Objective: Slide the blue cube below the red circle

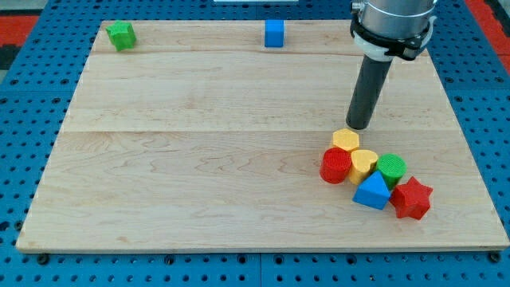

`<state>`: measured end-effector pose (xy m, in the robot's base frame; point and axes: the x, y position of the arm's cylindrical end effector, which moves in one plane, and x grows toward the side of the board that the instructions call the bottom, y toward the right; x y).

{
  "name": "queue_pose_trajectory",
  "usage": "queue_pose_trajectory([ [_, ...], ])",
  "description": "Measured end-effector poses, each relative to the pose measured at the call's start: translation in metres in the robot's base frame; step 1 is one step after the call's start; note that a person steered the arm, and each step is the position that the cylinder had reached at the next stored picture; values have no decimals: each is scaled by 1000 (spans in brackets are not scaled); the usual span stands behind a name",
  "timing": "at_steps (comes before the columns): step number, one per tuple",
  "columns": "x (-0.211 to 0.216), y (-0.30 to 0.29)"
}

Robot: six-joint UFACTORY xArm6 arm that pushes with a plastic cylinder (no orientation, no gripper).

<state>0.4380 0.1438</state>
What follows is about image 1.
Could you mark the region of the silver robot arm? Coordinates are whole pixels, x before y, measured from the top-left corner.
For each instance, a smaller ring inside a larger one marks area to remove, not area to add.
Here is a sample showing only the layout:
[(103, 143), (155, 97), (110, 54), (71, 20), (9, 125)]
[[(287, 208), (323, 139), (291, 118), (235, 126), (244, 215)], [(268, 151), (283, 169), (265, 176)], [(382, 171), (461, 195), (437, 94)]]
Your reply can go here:
[(422, 30), (436, 0), (353, 0), (351, 12), (366, 28)]

